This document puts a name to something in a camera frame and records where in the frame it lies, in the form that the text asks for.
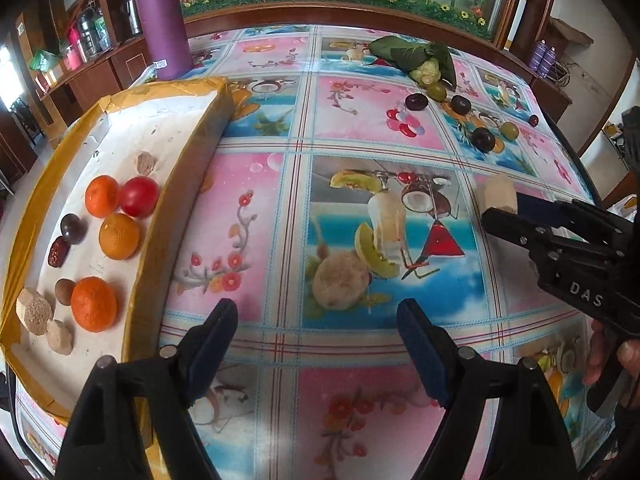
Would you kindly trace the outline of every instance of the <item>orange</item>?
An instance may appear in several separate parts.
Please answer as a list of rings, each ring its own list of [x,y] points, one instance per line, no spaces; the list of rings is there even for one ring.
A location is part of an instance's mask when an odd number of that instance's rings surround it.
[[[91,216],[105,218],[118,208],[120,187],[109,175],[94,178],[84,192],[84,205]]]
[[[126,260],[138,248],[140,227],[124,213],[111,213],[102,222],[98,243],[111,260]]]
[[[88,332],[102,332],[116,321],[116,295],[97,276],[84,278],[76,283],[71,294],[71,312],[76,323]]]

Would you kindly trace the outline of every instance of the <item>wall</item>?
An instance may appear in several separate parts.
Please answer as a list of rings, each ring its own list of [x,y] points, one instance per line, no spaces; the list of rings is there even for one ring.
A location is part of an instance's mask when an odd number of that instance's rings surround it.
[[[601,0],[555,0],[551,15],[594,40],[588,47],[569,46],[562,58],[571,64],[571,82],[564,91],[574,104],[558,126],[578,150],[606,113],[625,75],[632,49]]]
[[[603,132],[596,136],[580,160],[603,200],[628,173],[620,154]]]
[[[620,101],[618,101],[611,117],[609,117],[609,122],[620,124],[622,114],[633,106],[640,106],[640,60],[636,60],[629,82],[626,84],[625,91],[622,92]]]

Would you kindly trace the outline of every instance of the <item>plastic tablecloth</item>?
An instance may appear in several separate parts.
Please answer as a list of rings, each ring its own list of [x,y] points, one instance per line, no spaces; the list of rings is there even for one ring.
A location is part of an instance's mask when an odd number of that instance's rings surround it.
[[[525,250],[479,226],[488,176],[590,202],[578,171],[527,84],[471,54],[450,49],[471,114],[433,101],[408,110],[415,83],[367,49],[384,35],[289,25],[190,40],[196,68],[185,77],[228,76],[237,108],[182,242],[160,345],[179,342],[221,298],[237,303],[238,333],[191,409],[224,480],[411,478],[444,410],[396,332],[403,298],[486,358],[537,359],[578,463],[610,431],[584,402],[586,317],[537,288]],[[506,121],[517,139],[500,133]],[[468,142],[478,126],[497,137],[492,152]],[[339,251],[370,269],[348,308],[311,287]],[[53,470],[64,428],[20,386],[16,404],[22,436]],[[466,480],[480,475],[496,408],[487,403]]]

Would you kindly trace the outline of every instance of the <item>purple thermos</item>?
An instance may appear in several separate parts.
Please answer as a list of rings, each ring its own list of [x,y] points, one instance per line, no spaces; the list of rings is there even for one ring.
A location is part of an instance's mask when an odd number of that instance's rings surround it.
[[[533,50],[533,54],[531,56],[531,60],[529,61],[529,68],[533,70],[533,72],[538,71],[538,67],[542,62],[542,58],[546,54],[546,43],[545,40],[539,41],[536,43],[536,47]]]
[[[158,79],[169,81],[193,68],[180,0],[136,0]]]
[[[556,63],[556,50],[554,47],[551,47],[549,50],[545,52],[545,55],[540,62],[540,67],[538,68],[538,75],[540,77],[546,77],[549,72],[551,72],[551,67]]]

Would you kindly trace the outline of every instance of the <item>red tomato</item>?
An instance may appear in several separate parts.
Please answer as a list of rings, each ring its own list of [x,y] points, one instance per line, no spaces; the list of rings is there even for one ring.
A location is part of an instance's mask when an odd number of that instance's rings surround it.
[[[135,176],[120,190],[120,207],[129,216],[149,216],[158,203],[160,187],[148,176]]]

